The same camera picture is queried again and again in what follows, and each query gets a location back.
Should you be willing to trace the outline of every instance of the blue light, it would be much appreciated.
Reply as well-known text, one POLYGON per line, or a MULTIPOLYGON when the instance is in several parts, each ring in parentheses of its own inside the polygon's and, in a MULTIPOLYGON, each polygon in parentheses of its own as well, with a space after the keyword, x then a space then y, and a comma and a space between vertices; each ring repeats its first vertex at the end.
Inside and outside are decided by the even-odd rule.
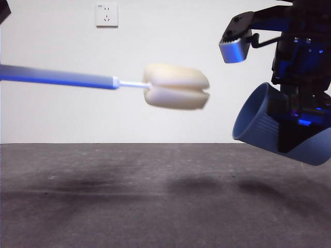
POLYGON ((299 120, 299 125, 308 127, 308 126, 311 125, 311 121, 308 121, 308 120, 299 120))
POLYGON ((238 47, 238 46, 234 47, 233 56, 235 57, 235 60, 238 62, 245 60, 245 56, 241 50, 241 47, 238 47))

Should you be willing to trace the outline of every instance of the blue handle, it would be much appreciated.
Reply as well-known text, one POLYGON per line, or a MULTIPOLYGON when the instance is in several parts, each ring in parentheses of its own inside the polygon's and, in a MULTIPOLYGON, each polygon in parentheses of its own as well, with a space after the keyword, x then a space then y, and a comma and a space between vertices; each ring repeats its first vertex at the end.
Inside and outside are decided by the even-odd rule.
POLYGON ((118 89, 112 77, 5 65, 0 65, 0 80, 118 89))

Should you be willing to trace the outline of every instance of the wall socket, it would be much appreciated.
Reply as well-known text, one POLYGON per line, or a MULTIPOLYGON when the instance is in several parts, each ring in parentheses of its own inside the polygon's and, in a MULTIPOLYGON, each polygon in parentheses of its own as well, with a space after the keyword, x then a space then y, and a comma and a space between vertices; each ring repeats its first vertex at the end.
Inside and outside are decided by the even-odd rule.
POLYGON ((95 24, 97 27, 118 27, 118 4, 97 4, 95 24))

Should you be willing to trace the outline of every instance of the white stick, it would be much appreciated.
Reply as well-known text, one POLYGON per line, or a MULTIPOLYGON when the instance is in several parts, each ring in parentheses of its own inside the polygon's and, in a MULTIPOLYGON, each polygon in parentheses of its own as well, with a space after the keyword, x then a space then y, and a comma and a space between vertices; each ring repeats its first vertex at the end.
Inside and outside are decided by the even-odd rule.
POLYGON ((120 87, 135 87, 135 88, 150 88, 151 84, 141 83, 141 82, 119 82, 120 87))

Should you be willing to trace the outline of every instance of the black mechanical part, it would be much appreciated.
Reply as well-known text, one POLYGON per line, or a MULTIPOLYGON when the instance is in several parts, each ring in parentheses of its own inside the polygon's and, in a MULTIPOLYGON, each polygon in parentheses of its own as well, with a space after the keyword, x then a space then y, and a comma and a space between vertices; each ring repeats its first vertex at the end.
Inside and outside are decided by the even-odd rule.
POLYGON ((325 93, 331 81, 331 1, 285 2, 293 5, 235 16, 222 37, 236 40, 250 29, 282 32, 262 43, 258 34, 246 40, 254 48, 277 42, 272 83, 280 84, 287 98, 273 100, 268 115, 279 123, 280 152, 331 127, 331 97, 325 93))
POLYGON ((0 0, 0 24, 11 14, 6 0, 0 0))

